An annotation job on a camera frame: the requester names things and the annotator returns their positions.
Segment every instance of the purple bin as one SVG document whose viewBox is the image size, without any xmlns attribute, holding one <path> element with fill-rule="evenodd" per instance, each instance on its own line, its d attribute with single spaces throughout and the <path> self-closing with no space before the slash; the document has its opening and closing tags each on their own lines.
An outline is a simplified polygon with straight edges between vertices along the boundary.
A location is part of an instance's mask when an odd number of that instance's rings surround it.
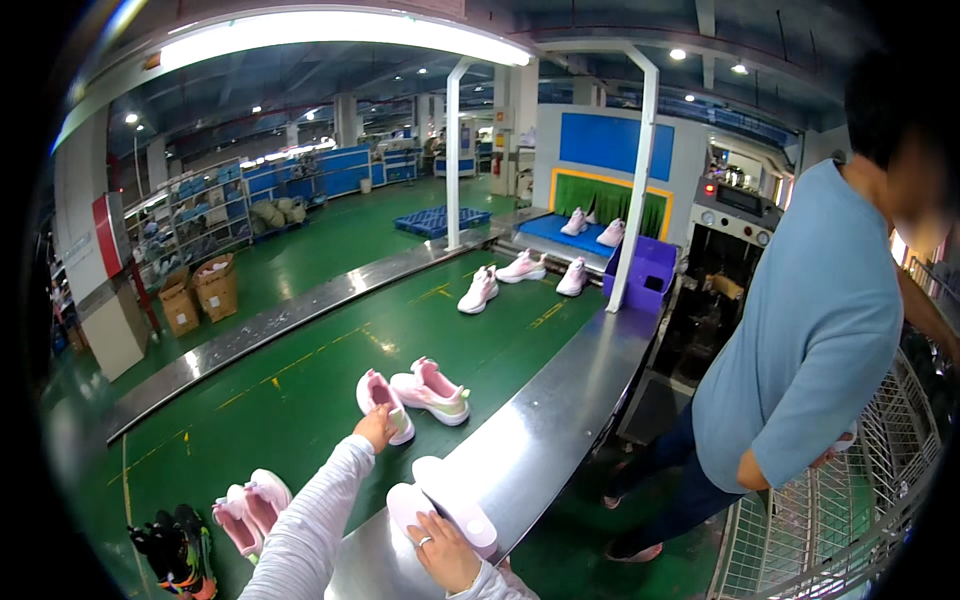
<svg viewBox="0 0 960 600">
<path fill-rule="evenodd" d="M 613 289 L 616 268 L 620 264 L 620 251 L 623 245 L 616 247 L 607 269 L 603 274 L 603 294 L 609 297 Z M 623 303 L 648 313 L 657 314 L 663 297 L 673 282 L 673 268 L 677 261 L 677 247 L 639 235 L 636 238 L 634 262 L 627 274 L 627 286 L 623 293 Z"/>
</svg>

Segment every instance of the ceiling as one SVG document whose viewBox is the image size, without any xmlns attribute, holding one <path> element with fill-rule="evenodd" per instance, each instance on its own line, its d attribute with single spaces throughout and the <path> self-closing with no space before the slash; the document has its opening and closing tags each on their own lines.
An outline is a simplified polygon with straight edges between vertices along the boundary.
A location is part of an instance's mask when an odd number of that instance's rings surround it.
<svg viewBox="0 0 960 600">
<path fill-rule="evenodd" d="M 236 4 L 226 0 L 148 2 L 118 46 L 129 50 L 158 29 L 235 10 Z M 880 45 L 859 3 L 841 0 L 466 0 L 464 20 L 526 43 L 629 39 L 660 68 L 661 95 L 692 93 L 698 104 L 791 130 L 842 124 L 845 73 L 858 56 Z M 669 58 L 674 47 L 685 48 L 687 58 Z M 110 121 L 112 150 L 128 155 L 136 134 L 141 145 L 164 135 L 182 152 L 195 152 L 290 120 L 305 123 L 303 115 L 312 108 L 319 109 L 312 125 L 322 124 L 333 95 L 346 91 L 355 92 L 359 107 L 371 111 L 365 121 L 387 126 L 409 119 L 414 94 L 442 92 L 457 59 L 412 46 L 323 42 L 206 60 L 117 98 Z M 749 67 L 748 75 L 731 71 L 738 62 Z M 427 73 L 419 74 L 420 68 Z M 612 106 L 629 105 L 642 89 L 642 73 L 622 55 L 546 56 L 540 62 L 540 101 L 569 102 L 574 75 L 605 85 Z M 462 79 L 462 102 L 476 107 L 490 102 L 492 79 L 491 64 L 472 66 Z M 478 85 L 483 89 L 474 92 Z M 254 106 L 262 110 L 253 114 Z M 378 108 L 375 117 L 373 108 Z M 129 112 L 139 115 L 142 131 L 124 121 Z"/>
</svg>

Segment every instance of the striped sleeve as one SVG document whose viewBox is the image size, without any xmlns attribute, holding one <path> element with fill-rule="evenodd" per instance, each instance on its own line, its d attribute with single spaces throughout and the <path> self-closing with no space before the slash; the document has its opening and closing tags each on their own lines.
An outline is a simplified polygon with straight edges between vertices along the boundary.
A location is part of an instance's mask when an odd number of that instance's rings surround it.
<svg viewBox="0 0 960 600">
<path fill-rule="evenodd" d="M 324 597 L 360 482 L 373 469 L 373 446 L 360 435 L 337 444 L 317 474 L 280 513 L 239 600 Z"/>
</svg>

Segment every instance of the pink sneaker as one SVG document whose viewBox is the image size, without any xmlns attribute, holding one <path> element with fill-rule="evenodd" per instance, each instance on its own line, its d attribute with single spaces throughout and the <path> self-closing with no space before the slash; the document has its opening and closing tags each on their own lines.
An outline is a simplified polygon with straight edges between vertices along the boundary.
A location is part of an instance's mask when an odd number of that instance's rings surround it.
<svg viewBox="0 0 960 600">
<path fill-rule="evenodd" d="M 566 268 L 564 278 L 557 284 L 557 293 L 564 296 L 580 296 L 584 290 L 584 283 L 587 281 L 587 270 L 585 268 L 586 260 L 582 256 L 577 256 L 570 266 Z"/>
<path fill-rule="evenodd" d="M 570 220 L 566 222 L 566 225 L 560 228 L 560 233 L 566 233 L 567 235 L 580 235 L 587 230 L 586 217 L 584 216 L 584 211 L 580 209 L 580 206 L 577 206 L 573 215 L 570 216 Z"/>
<path fill-rule="evenodd" d="M 400 445 L 414 437 L 414 424 L 403 409 L 400 399 L 383 375 L 373 369 L 365 372 L 357 382 L 357 404 L 364 415 L 369 414 L 377 404 L 390 406 L 390 418 L 396 424 L 396 433 L 390 439 L 390 445 Z"/>
<path fill-rule="evenodd" d="M 476 500 L 464 493 L 468 486 L 436 456 L 423 456 L 411 466 L 417 485 L 438 512 L 456 524 L 460 533 L 487 559 L 496 550 L 496 528 Z"/>
<path fill-rule="evenodd" d="M 457 310 L 468 315 L 483 312 L 483 309 L 487 308 L 487 301 L 496 298 L 496 295 L 500 293 L 500 288 L 496 285 L 495 272 L 494 267 L 477 269 L 477 272 L 473 274 L 473 283 L 470 284 L 470 289 L 457 302 Z"/>
<path fill-rule="evenodd" d="M 517 259 L 508 266 L 496 272 L 496 278 L 504 283 L 517 283 L 523 279 L 543 279 L 546 276 L 546 267 L 543 261 L 546 254 L 540 255 L 540 260 L 534 261 L 530 257 L 530 249 L 517 255 Z"/>
<path fill-rule="evenodd" d="M 233 484 L 227 489 L 227 497 L 217 498 L 213 505 L 213 520 L 224 528 L 240 551 L 240 556 L 253 564 L 260 560 L 263 538 L 247 511 L 244 489 Z"/>
<path fill-rule="evenodd" d="M 410 538 L 410 534 L 407 533 L 407 527 L 410 525 L 416 525 L 422 529 L 420 521 L 417 519 L 417 513 L 429 513 L 434 510 L 436 509 L 433 503 L 416 486 L 398 483 L 387 492 L 387 512 L 390 514 L 390 520 L 400 528 L 400 531 L 407 538 Z M 410 538 L 410 540 L 413 542 L 420 541 L 413 538 Z"/>
<path fill-rule="evenodd" d="M 623 229 L 627 226 L 619 217 L 613 219 L 604 232 L 597 236 L 597 242 L 616 248 L 623 241 Z"/>
<path fill-rule="evenodd" d="M 390 378 L 390 387 L 405 406 L 424 408 L 444 425 L 459 425 L 470 415 L 470 405 L 464 400 L 464 386 L 455 386 L 437 370 L 437 363 L 422 357 L 410 366 L 410 371 L 399 372 Z"/>
<path fill-rule="evenodd" d="M 280 511 L 290 506 L 293 500 L 287 485 L 265 468 L 259 468 L 251 474 L 250 481 L 244 486 L 244 495 L 247 512 L 264 538 L 274 528 Z"/>
</svg>

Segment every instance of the machine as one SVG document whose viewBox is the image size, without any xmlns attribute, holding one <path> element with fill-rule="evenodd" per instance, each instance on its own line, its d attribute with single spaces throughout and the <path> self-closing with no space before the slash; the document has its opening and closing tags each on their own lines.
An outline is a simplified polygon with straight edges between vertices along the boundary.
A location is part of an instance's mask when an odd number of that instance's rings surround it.
<svg viewBox="0 0 960 600">
<path fill-rule="evenodd" d="M 620 436 L 652 442 L 693 398 L 740 323 L 756 264 L 782 214 L 741 187 L 700 179 L 670 300 Z"/>
</svg>

